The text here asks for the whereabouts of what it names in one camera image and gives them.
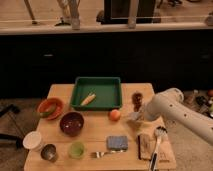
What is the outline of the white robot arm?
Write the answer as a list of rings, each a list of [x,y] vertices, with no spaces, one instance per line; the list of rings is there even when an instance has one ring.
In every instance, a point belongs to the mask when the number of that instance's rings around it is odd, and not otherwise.
[[[213,119],[187,108],[183,100],[181,90],[170,88],[156,93],[139,110],[139,114],[150,122],[161,115],[170,117],[213,146]]]

